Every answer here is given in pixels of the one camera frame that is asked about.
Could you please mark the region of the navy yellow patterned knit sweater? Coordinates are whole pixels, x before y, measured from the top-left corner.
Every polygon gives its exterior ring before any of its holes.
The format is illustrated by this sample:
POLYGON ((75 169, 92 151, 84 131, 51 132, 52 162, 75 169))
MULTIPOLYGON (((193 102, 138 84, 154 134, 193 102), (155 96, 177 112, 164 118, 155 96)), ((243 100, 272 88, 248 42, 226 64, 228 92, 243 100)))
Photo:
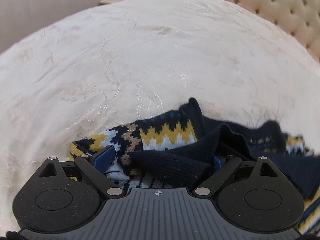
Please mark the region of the navy yellow patterned knit sweater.
POLYGON ((301 135, 282 132, 269 120, 259 128, 214 120, 202 114, 194 98, 177 110, 137 120, 74 141, 72 158, 90 157, 112 145, 116 158, 106 173, 124 190, 192 188, 214 172, 214 156, 255 161, 266 156, 304 198, 298 230, 303 239, 319 239, 319 157, 301 135))

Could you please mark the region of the cream embroidered bedspread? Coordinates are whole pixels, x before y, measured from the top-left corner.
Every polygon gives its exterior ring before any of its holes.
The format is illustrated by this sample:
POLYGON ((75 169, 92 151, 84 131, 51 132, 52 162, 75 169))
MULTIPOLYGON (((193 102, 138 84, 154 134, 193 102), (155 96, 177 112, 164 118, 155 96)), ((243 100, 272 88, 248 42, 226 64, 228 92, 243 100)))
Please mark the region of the cream embroidered bedspread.
POLYGON ((1 55, 1 233, 49 156, 195 98, 205 116, 266 120, 319 153, 319 62, 275 24, 223 0, 127 0, 47 26, 1 55))

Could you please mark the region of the cream bedside table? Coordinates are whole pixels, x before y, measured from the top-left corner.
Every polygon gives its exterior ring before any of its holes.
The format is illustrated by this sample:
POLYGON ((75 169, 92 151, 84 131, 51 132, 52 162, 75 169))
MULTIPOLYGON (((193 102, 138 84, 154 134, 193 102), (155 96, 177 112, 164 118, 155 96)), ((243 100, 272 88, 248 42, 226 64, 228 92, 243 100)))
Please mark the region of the cream bedside table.
POLYGON ((98 5, 107 5, 107 4, 113 4, 113 3, 118 3, 126 0, 101 0, 98 5))

